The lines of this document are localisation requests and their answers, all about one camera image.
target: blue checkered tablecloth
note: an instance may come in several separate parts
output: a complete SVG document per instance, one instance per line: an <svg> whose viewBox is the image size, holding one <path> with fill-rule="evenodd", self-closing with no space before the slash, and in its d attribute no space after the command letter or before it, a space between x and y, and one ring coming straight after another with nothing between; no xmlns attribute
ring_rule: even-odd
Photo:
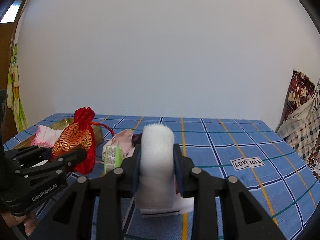
<svg viewBox="0 0 320 240"><path fill-rule="evenodd" d="M50 126L73 114L54 114L19 133L4 144L5 150L34 135L37 125ZM279 226L287 239L294 239L305 227L320 201L320 184L300 157L264 122L257 120L229 120L206 118L138 117L119 115L95 115L95 122L113 128L115 133L126 128L140 133L151 123L162 123L172 129L175 143L192 158L194 164L212 176L226 178L237 176L250 190L263 208ZM111 134L102 127L104 140ZM96 149L96 165L88 175L101 175L103 164L102 146ZM241 157L259 157L264 166L236 171L230 160ZM68 184L79 174L68 175ZM37 209L41 219L63 194L60 192ZM217 201L219 239L223 239L221 208ZM96 200L92 239L95 239L96 216L99 199ZM122 199L123 230L126 239L174 240L190 239L192 212L161 218L142 218L133 199Z"/></svg>

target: pink towel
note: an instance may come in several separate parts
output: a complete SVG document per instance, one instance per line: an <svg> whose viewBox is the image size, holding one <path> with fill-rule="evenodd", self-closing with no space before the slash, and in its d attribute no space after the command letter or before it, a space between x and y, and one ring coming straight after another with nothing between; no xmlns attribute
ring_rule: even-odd
<svg viewBox="0 0 320 240"><path fill-rule="evenodd" d="M38 130L31 145L38 145L39 147L52 148L54 143L58 140L63 130L55 130L43 125L38 126Z"/></svg>
<svg viewBox="0 0 320 240"><path fill-rule="evenodd" d="M126 129L117 133L110 141L108 141L102 149L102 161L104 161L104 153L109 145L118 145L124 152L124 158L131 157L133 155L135 147L132 146L132 130Z"/></svg>

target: red satin bag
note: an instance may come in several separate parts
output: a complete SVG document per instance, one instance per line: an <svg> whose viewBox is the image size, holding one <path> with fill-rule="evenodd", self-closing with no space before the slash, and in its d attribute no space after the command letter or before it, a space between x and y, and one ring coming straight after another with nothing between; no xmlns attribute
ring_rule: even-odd
<svg viewBox="0 0 320 240"><path fill-rule="evenodd" d="M90 107L83 107L75 111L73 123L63 130L53 146L51 160L75 148L82 147L87 151L87 158L79 163L74 168L74 171L88 174L93 170L96 158L96 145L91 125L102 125L111 132L112 136L114 135L113 130L108 126L92 122L94 115L95 113Z"/></svg>

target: yellow stripe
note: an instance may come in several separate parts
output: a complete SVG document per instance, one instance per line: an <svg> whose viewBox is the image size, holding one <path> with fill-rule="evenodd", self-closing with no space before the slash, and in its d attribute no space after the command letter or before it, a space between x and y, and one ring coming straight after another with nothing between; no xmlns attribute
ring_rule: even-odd
<svg viewBox="0 0 320 240"><path fill-rule="evenodd" d="M183 156L187 156L186 140L185 140L185 138L184 138L183 118L181 118L181 134L182 134L182 150L183 150Z"/></svg>
<svg viewBox="0 0 320 240"><path fill-rule="evenodd" d="M141 123L142 119L143 119L143 116L140 118L140 120L136 123L135 127L132 129L132 133L138 128L138 126Z"/></svg>
<svg viewBox="0 0 320 240"><path fill-rule="evenodd" d="M187 156L186 150L186 140L184 138L184 126L183 126L183 118L181 118L181 134L182 134L182 151L183 156ZM188 214L182 214L182 240L187 240L187 225L188 225Z"/></svg>
<svg viewBox="0 0 320 240"><path fill-rule="evenodd" d="M107 120L110 117L110 115L108 115L105 119L102 120L102 122L104 122L105 120Z"/></svg>
<svg viewBox="0 0 320 240"><path fill-rule="evenodd" d="M182 214L182 240L187 240L187 223L188 223L188 214Z"/></svg>
<svg viewBox="0 0 320 240"><path fill-rule="evenodd" d="M255 127L255 129L257 129L257 131L260 132L259 128L254 123L252 123L252 122L250 122L250 123ZM281 153L281 155L284 155L283 152L263 132L262 132L262 134ZM300 173L296 169L296 167L292 164L292 162L288 159L287 156L284 156L284 157L288 161L288 163L291 165L291 167L295 170L295 172L298 174L299 178L301 179L301 181L302 181L303 185L306 187L306 189L309 189L307 184L304 182L303 178L301 177ZM309 195L310 195L310 197L312 199L313 205L316 208L317 206L316 206L315 200L313 199L313 196L312 196L312 193L310 192L310 190L309 190Z"/></svg>
<svg viewBox="0 0 320 240"><path fill-rule="evenodd" d="M219 123L222 125L222 127L224 128L224 130L225 130L226 132L228 132L228 130L227 130L227 128L225 127L224 123L221 122L220 119L218 119L218 121L219 121ZM245 155L244 155L243 151L242 151L241 148L238 146L238 144L236 143L236 141L234 140L234 138L232 137L232 135L231 135L229 132L228 132L228 135L230 136L233 144L237 147L238 151L241 153L242 157L245 158ZM268 198L268 195L267 195L266 190L265 190L264 187L263 187L262 182L261 182L260 179L258 178L258 176L257 176L257 174L255 173L255 171L253 170L253 168L250 168L250 169L251 169L251 171L252 171L252 173L253 173L253 175L254 175L254 178L257 180L257 182L258 182L259 185L260 185L260 188L261 188L261 191L262 191L262 193L263 193L263 196L264 196L264 198L265 198L265 200L266 200L266 202L267 202L267 205L268 205L268 207L269 207L271 216L274 216L275 213L274 213L274 211L273 211L271 202L270 202L270 200L269 200L269 198ZM276 225L278 224L276 218L273 218L273 222L274 222Z"/></svg>

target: red drawstring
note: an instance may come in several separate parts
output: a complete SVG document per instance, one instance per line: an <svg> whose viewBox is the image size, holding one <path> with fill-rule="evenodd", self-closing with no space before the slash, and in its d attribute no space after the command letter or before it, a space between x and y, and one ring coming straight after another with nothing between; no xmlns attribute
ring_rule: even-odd
<svg viewBox="0 0 320 240"><path fill-rule="evenodd" d="M107 125L103 124L103 123L99 123L99 122L90 122L90 124L93 124L93 125L101 125L103 126L104 128L108 129L110 132L111 132L111 136L114 136L115 135L115 132L113 130L111 130Z"/></svg>

